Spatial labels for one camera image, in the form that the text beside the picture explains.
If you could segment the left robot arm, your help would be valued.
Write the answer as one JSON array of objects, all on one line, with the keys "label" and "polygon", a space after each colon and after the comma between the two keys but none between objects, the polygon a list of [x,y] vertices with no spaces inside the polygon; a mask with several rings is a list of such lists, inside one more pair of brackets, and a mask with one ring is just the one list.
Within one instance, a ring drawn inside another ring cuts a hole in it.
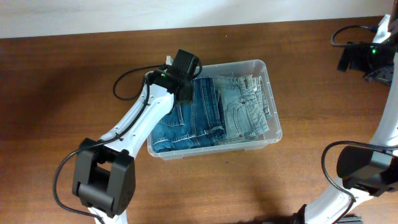
[{"label": "left robot arm", "polygon": [[173,107],[193,98],[200,59],[178,50],[171,62],[144,75],[141,93],[124,117],[97,141],[84,139],[76,152],[72,192],[96,223],[126,223],[136,188],[135,158],[156,124]]}]

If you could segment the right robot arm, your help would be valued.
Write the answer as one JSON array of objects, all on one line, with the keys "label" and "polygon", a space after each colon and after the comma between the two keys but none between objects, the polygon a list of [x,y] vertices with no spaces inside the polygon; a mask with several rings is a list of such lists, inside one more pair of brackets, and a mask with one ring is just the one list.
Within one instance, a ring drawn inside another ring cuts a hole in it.
[{"label": "right robot arm", "polygon": [[371,43],[331,44],[344,49],[338,70],[360,70],[365,80],[390,87],[379,126],[368,144],[337,141],[327,145],[321,167],[330,186],[293,214],[291,223],[361,223],[347,214],[384,192],[397,191],[397,12],[385,15],[368,30],[375,33]]}]

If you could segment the light blue jeans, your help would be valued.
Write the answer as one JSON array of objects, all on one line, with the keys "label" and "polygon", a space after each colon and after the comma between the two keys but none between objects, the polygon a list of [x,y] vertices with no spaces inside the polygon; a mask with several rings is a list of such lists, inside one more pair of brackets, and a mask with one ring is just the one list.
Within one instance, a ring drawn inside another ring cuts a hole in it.
[{"label": "light blue jeans", "polygon": [[261,77],[252,75],[213,77],[215,90],[221,95],[226,138],[219,145],[257,141],[268,132],[271,118]]}]

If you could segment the dark blue jeans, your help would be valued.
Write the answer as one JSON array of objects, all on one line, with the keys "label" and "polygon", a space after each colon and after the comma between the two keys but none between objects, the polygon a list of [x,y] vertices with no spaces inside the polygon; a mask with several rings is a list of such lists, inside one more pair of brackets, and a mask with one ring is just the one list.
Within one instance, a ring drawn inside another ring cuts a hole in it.
[{"label": "dark blue jeans", "polygon": [[192,84],[192,103],[174,106],[152,131],[155,152],[210,147],[226,139],[223,103],[213,78],[196,78]]}]

